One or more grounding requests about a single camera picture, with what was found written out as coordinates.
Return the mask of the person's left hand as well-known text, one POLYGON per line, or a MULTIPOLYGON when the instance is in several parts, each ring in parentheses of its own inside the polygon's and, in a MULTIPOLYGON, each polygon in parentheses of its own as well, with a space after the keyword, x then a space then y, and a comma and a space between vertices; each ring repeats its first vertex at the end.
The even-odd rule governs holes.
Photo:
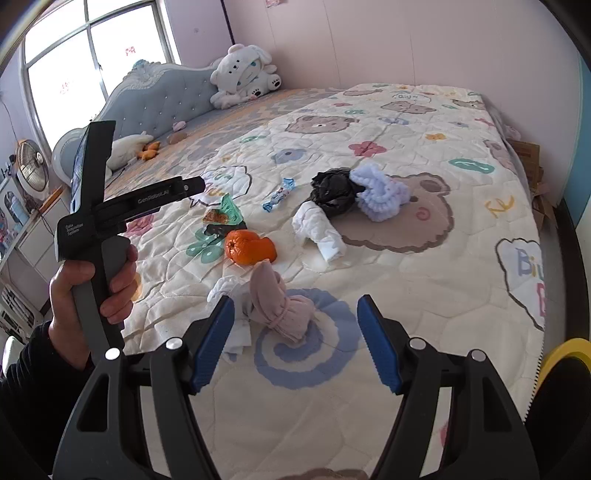
MULTIPOLYGON (((113 325, 122 323, 133 308, 132 297, 137 289, 136 261, 138 253, 133 245, 127 249, 127 259, 110 281, 111 296, 102 303, 100 313, 113 325)), ((90 281, 95 269, 90 262, 67 260, 50 282, 50 301, 53 319, 49 338, 60 356, 76 369, 82 370, 90 355, 72 295, 72 288, 90 281)))

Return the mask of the dark left sleeve forearm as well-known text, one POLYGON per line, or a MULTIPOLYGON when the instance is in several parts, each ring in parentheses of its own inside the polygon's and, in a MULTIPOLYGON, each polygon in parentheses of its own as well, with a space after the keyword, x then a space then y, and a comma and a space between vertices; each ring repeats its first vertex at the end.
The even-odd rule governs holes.
POLYGON ((47 479, 71 412, 94 370, 76 369, 37 327, 1 380, 1 477, 47 479))

